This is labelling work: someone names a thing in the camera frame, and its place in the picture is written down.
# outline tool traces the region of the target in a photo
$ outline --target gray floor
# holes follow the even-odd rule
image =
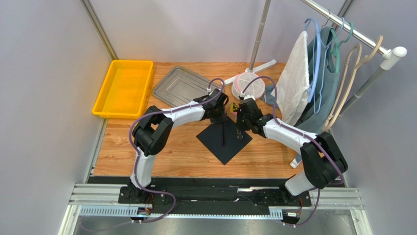
[[[302,220],[309,211],[305,211]],[[129,221],[126,217],[82,217],[83,226],[88,229],[103,229]],[[354,235],[356,234],[349,211],[317,211],[305,226],[288,228],[280,221],[243,219],[177,219],[164,218],[150,224],[128,224],[114,230],[91,233],[77,228],[76,235]]]

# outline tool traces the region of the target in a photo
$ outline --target blue hanger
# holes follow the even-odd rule
[[[313,71],[313,81],[311,82],[310,86],[307,89],[307,93],[309,94],[308,97],[308,102],[311,102],[311,99],[313,99],[313,95],[314,95],[314,91],[316,90],[316,85],[317,85],[317,78],[319,76],[319,67],[320,67],[320,56],[321,56],[321,52],[322,52],[322,37],[320,35],[320,28],[319,28],[319,23],[317,22],[316,19],[314,18],[308,18],[307,20],[305,20],[304,24],[304,30],[307,30],[308,26],[310,25],[310,22],[313,21],[315,27],[316,27],[316,35],[315,35],[315,39],[313,39],[313,54],[315,52],[315,47],[316,47],[316,39],[317,39],[317,56],[316,56],[316,64],[314,64],[314,57],[313,57],[313,67],[314,67],[314,71]]]
[[[326,50],[324,51],[324,60],[323,60],[323,63],[326,63],[326,60],[327,60],[327,51],[329,50],[329,48],[331,48],[331,46],[332,46],[332,43],[336,40],[337,41],[337,37],[339,36],[339,34],[342,32],[342,30],[343,30],[343,27],[345,26],[345,18],[343,18],[342,17],[342,27],[340,28],[340,30],[339,30],[339,32],[336,34],[336,37],[333,37],[332,38],[332,40],[327,44],[327,45],[325,45],[323,42],[322,42],[322,45],[326,48]],[[339,49],[337,46],[338,46],[338,43],[335,43],[335,45],[334,45],[335,47],[336,47],[336,49]],[[323,69],[323,73],[322,73],[322,86],[320,87],[320,91],[319,91],[319,106],[318,106],[318,108],[317,108],[317,110],[316,110],[316,95],[315,95],[315,93],[314,93],[314,99],[313,99],[313,107],[314,107],[314,114],[318,114],[319,112],[320,112],[320,108],[321,108],[321,106],[322,106],[322,91],[323,91],[323,86],[324,86],[324,72],[325,72],[325,70]]]

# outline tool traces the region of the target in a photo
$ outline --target white wall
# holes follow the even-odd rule
[[[2,1],[0,35],[0,233],[57,234],[110,58],[77,0]]]
[[[395,7],[388,0],[356,1],[347,16],[369,36],[383,35],[383,46],[408,50],[407,56],[381,76],[334,126],[336,141],[349,165],[347,180],[359,188],[375,235],[416,233],[416,8],[412,0],[396,1]],[[356,43],[352,39],[343,47],[343,59]],[[365,46],[364,54],[369,52]],[[381,62],[377,55],[361,67],[353,90]]]
[[[343,0],[317,0],[337,13]],[[263,0],[92,0],[121,59],[249,62]],[[273,0],[257,61],[288,59],[304,20],[326,19],[301,1]]]

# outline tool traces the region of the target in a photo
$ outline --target black cloth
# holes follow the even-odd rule
[[[237,138],[236,123],[229,117],[223,124],[211,124],[197,135],[197,138],[210,150],[224,165],[240,152],[251,140],[246,132],[242,131],[243,139]]]

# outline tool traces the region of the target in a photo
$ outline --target white plastic lid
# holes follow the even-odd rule
[[[232,88],[232,91],[235,90],[235,92],[233,92],[233,95],[236,96],[236,93],[241,94],[245,87],[257,77],[259,76],[253,72],[241,73],[233,82],[234,89]],[[255,97],[255,99],[259,99],[264,92],[265,83],[264,81],[262,81],[262,79],[258,79],[246,89],[245,94],[251,94]]]

